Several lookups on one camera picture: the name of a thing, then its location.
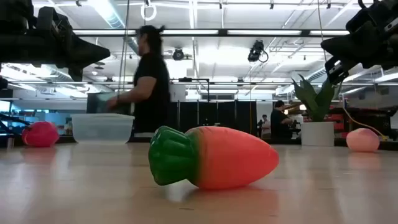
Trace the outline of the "black beam with light strips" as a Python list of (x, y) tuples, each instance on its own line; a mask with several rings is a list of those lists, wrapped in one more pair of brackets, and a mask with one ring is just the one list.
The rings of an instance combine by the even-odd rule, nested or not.
[[(80, 37), (122, 37), (136, 35), (138, 30), (123, 29), (75, 29)], [(166, 29), (162, 35), (167, 37), (338, 37), (348, 35), (346, 30), (310, 29)]]

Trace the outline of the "clear plastic tupperware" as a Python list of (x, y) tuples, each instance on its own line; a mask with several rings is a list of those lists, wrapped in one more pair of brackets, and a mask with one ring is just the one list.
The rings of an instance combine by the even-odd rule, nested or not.
[(134, 117), (115, 113), (72, 114), (73, 138), (80, 144), (125, 144)]

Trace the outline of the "pink orange peach toy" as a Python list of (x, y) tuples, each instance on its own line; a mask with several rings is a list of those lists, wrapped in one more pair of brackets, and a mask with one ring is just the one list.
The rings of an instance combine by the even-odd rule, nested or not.
[(347, 146), (354, 152), (376, 152), (379, 149), (378, 135), (368, 128), (358, 128), (348, 133)]

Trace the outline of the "person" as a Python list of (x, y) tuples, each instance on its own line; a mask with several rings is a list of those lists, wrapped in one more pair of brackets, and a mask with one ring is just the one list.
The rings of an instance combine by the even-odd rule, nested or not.
[(164, 27), (139, 28), (137, 42), (140, 61), (134, 74), (134, 88), (107, 101), (109, 109), (120, 104), (134, 105), (134, 132), (138, 138), (151, 138), (166, 124), (170, 104), (170, 77), (162, 53)]
[(290, 125), (292, 120), (284, 113), (285, 104), (283, 101), (276, 101), (271, 113), (271, 138), (291, 139), (292, 132)]
[(271, 136), (271, 122), (267, 119), (267, 115), (262, 115), (262, 120), (259, 122), (261, 129), (261, 138), (270, 138)]

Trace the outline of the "green leafy plant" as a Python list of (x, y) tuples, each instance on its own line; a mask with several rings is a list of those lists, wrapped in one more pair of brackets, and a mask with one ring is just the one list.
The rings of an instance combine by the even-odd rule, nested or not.
[(298, 84), (293, 80), (295, 96), (305, 105), (307, 114), (313, 122), (324, 122), (325, 116), (329, 113), (330, 105), (335, 95), (338, 95), (340, 89), (336, 91), (336, 85), (332, 84), (327, 78), (319, 91), (315, 91), (312, 84), (304, 79), (303, 76)]

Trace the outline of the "black partition wall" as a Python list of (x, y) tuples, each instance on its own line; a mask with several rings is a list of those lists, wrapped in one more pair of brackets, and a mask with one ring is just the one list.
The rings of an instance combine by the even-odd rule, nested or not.
[(183, 133), (197, 126), (221, 126), (257, 136), (257, 103), (238, 100), (172, 102), (167, 126)]

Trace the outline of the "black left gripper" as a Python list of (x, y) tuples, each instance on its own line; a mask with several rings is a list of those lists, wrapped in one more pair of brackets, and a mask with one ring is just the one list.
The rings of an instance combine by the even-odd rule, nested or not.
[(33, 38), (30, 62), (34, 65), (54, 64), (84, 69), (111, 55), (105, 47), (78, 39), (68, 17), (52, 7), (39, 9), (35, 24), (30, 28), (30, 36)]

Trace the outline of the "white plant pot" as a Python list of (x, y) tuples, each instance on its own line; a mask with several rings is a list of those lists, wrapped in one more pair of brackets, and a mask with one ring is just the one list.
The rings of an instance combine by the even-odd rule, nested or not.
[(335, 145), (333, 122), (306, 122), (301, 127), (303, 146), (332, 147)]

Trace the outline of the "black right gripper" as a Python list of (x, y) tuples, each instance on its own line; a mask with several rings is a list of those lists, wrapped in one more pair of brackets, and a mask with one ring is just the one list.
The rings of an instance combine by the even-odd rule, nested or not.
[(321, 48), (339, 59), (364, 66), (398, 65), (398, 6), (364, 7), (346, 23), (350, 34), (321, 42)]

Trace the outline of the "red apple toy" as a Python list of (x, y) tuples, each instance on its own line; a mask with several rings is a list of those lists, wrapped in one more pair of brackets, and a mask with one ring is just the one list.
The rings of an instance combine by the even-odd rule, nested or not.
[(32, 147), (50, 147), (59, 139), (57, 127), (48, 121), (37, 121), (22, 131), (22, 141)]

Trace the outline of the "white box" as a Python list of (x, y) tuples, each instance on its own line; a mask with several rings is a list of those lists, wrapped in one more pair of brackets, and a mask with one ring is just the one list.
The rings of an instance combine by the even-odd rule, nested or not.
[(185, 85), (170, 85), (170, 100), (172, 102), (185, 101), (186, 95)]

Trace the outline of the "orange carrot toy green top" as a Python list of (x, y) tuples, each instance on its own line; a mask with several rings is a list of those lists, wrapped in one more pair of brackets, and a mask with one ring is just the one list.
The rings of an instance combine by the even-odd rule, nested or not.
[(279, 165), (279, 154), (236, 129), (198, 126), (182, 133), (162, 126), (150, 141), (149, 165), (158, 185), (188, 180), (200, 189), (232, 189), (270, 174)]

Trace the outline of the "black rack with orange bins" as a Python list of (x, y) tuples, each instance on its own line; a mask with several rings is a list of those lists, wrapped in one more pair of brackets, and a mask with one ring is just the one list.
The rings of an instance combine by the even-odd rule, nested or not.
[[(390, 139), (398, 138), (398, 131), (391, 126), (391, 118), (397, 114), (396, 110), (377, 110), (362, 108), (347, 108), (348, 114), (356, 121), (376, 128), (381, 134)], [(358, 128), (366, 128), (363, 125), (353, 122), (345, 113), (343, 108), (333, 108), (326, 116), (326, 121), (334, 122), (335, 134), (339, 133), (340, 138)]]

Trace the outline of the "black monitor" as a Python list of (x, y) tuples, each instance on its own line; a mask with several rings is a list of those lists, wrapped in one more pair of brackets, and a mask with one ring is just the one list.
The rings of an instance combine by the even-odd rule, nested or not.
[(89, 93), (87, 97), (86, 112), (87, 113), (117, 113), (132, 114), (132, 104), (120, 104), (112, 108), (108, 108), (107, 101), (116, 96), (116, 92)]

